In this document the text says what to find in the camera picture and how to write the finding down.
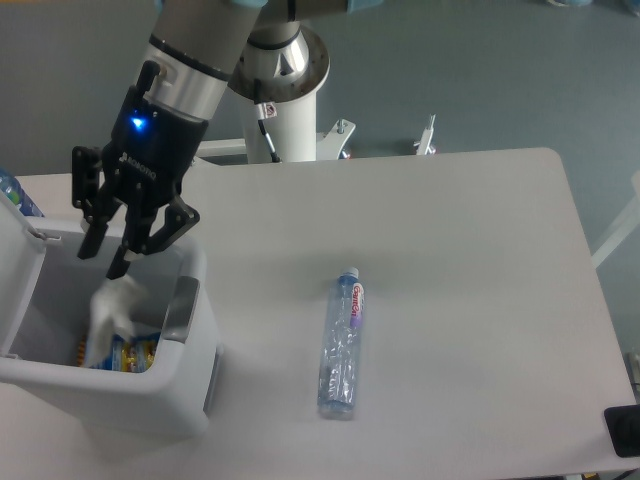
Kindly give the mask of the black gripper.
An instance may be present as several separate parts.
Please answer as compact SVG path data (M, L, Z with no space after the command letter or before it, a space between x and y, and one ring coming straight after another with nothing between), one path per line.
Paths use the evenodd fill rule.
M83 213L85 232L80 259L98 254L108 223L121 203L127 206L122 242L107 279L123 277L135 258L163 252L200 221L181 192L208 122L146 97L160 73L157 62L143 63L103 151L84 146L72 150L72 205Z

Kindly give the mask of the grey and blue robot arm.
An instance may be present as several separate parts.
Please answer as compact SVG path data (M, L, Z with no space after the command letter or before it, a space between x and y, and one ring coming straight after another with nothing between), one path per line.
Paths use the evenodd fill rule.
M119 209L126 223L112 280L199 221L182 199L182 180L226 91L240 102L250 162L315 160L316 98L330 57L307 21L366 8L364 1L163 2L109 142L72 152L72 203L85 232L79 257L98 254Z

